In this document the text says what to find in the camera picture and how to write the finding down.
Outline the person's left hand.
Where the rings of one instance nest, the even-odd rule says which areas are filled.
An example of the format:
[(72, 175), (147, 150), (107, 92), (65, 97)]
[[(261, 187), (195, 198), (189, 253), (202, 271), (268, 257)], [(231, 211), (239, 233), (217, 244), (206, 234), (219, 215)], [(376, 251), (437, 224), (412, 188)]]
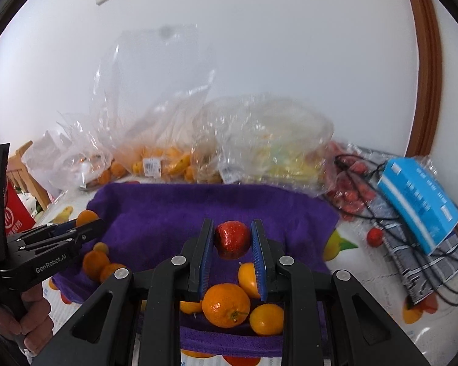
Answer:
[(11, 340), (23, 336), (24, 347), (32, 355), (38, 355), (53, 337), (53, 321), (49, 316), (51, 306), (44, 298), (41, 283), (23, 292), (22, 300), (29, 309), (20, 321), (0, 307), (0, 334)]

